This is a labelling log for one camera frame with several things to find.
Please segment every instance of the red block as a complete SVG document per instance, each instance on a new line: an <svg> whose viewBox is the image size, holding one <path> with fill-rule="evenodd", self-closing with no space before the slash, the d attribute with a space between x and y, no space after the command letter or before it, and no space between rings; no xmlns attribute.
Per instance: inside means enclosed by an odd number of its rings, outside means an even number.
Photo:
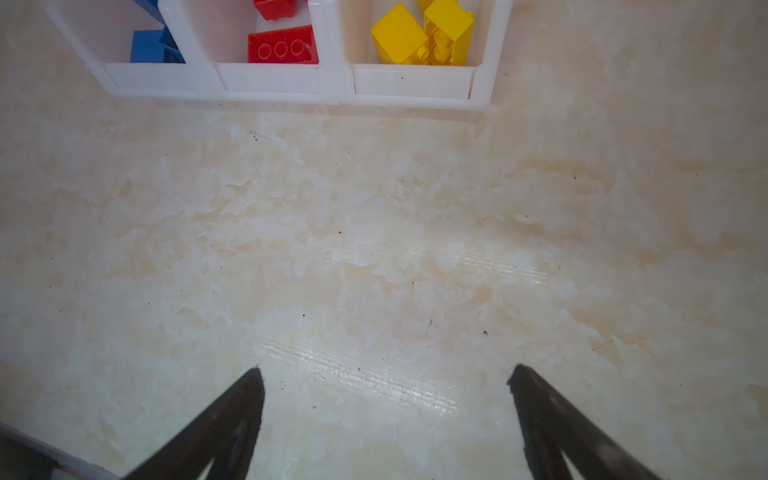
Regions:
<svg viewBox="0 0 768 480"><path fill-rule="evenodd" d="M265 20L293 17L296 14L296 0L253 0L253 4Z"/></svg>
<svg viewBox="0 0 768 480"><path fill-rule="evenodd" d="M317 63L312 25L248 35L248 63Z"/></svg>

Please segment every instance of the beige marble surface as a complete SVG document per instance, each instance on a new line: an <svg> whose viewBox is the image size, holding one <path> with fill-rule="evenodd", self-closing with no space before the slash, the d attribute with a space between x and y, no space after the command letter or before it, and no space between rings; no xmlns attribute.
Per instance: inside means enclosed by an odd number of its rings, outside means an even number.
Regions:
<svg viewBox="0 0 768 480"><path fill-rule="evenodd" d="M0 422L123 475L259 365L251 478L528 478L524 362L768 477L768 2L518 1L484 114L118 100L0 14Z"/></svg>

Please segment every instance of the white object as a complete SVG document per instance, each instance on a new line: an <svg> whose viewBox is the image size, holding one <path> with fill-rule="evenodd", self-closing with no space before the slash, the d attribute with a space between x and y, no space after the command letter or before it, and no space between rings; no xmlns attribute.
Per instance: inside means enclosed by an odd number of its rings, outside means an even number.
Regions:
<svg viewBox="0 0 768 480"><path fill-rule="evenodd" d="M160 0L186 64L130 63L134 30L162 28L131 0L50 0L48 14L111 94L478 110L491 100L513 0L460 0L475 16L465 67L382 65L370 28L398 0L296 0L267 21L251 0ZM423 22L415 0L402 3ZM313 26L318 65L247 63L247 36Z"/></svg>

